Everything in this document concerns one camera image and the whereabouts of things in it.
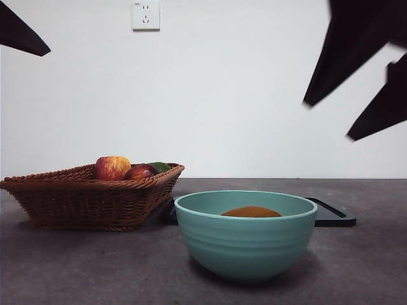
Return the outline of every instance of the ceramic bowl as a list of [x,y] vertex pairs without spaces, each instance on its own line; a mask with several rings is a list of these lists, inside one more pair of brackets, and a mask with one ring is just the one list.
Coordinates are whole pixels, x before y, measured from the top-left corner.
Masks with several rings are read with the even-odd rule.
[[[265,191],[206,191],[175,200],[179,228],[193,258],[224,278],[254,283],[291,267],[306,250],[317,205],[305,198]],[[257,206],[281,217],[221,214]]]

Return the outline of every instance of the apple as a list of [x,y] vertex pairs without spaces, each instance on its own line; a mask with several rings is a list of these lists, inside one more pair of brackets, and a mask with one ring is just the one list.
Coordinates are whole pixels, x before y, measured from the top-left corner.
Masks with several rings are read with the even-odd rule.
[[130,161],[125,157],[100,157],[95,164],[95,178],[105,181],[123,180],[131,167]]
[[158,170],[151,164],[138,164],[127,171],[123,180],[137,180],[158,174]]
[[171,169],[171,166],[169,166],[168,163],[164,162],[151,162],[148,164],[153,165],[158,170],[159,173],[163,173]]

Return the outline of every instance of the concrete surface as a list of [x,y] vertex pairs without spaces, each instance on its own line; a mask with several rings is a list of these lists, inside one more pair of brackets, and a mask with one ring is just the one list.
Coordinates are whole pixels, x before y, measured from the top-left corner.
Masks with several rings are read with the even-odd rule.
[[317,227],[306,254],[260,285],[218,278],[156,210],[131,233],[39,231],[1,198],[1,304],[406,304],[407,180],[180,179],[174,196],[256,189],[348,209],[354,227]]

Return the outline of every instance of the woven basket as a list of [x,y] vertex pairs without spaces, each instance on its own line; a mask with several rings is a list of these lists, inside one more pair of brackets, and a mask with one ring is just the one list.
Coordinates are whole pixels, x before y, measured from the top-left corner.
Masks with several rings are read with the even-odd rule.
[[156,207],[171,199],[172,188],[184,170],[124,181],[94,180],[94,164],[68,170],[5,178],[7,190],[39,229],[133,231]]

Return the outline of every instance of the power outlet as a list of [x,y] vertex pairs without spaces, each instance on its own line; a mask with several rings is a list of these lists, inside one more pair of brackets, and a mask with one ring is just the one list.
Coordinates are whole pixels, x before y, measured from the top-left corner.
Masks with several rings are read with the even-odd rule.
[[160,30],[160,3],[145,0],[132,5],[133,32]]

